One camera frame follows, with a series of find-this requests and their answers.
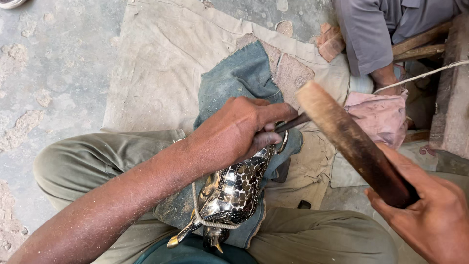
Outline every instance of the metal animal figurine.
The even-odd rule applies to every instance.
[[[285,131],[282,145],[277,151],[274,145],[268,145],[252,158],[210,174],[197,198],[200,216],[213,223],[238,225],[254,215],[264,172],[272,156],[282,152],[287,141],[288,131]],[[189,223],[169,240],[166,247],[175,248],[202,225],[195,217],[195,210],[192,211]],[[204,247],[216,247],[223,253],[220,244],[228,236],[229,229],[204,225]]]

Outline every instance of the hairy forearm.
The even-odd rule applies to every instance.
[[[140,216],[202,173],[187,140],[88,192],[38,228],[13,263],[89,263]]]

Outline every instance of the metal ring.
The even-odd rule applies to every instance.
[[[277,149],[275,151],[275,154],[280,154],[282,153],[282,151],[285,149],[285,147],[287,146],[287,142],[288,142],[288,130],[285,130],[285,134],[283,135],[283,141],[282,141],[282,145],[280,146],[279,149]]]

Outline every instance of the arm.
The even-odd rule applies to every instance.
[[[465,263],[469,259],[469,210],[464,192],[455,184],[428,175],[384,144],[377,144],[420,200],[406,209],[387,205],[377,193],[365,193],[389,226],[429,263]]]
[[[192,135],[88,192],[38,228],[15,263],[90,263],[141,215],[204,174],[254,155],[281,137],[273,122],[297,112],[286,103],[230,98]]]

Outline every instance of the gray trousers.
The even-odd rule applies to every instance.
[[[177,130],[168,130],[62,140],[37,156],[34,176],[52,205],[61,210],[179,138]],[[177,231],[150,211],[95,263],[131,264],[151,245]],[[260,263],[397,263],[389,233],[370,217],[352,211],[272,208],[247,251]]]
[[[353,75],[393,61],[396,44],[468,10],[468,0],[333,0]]]

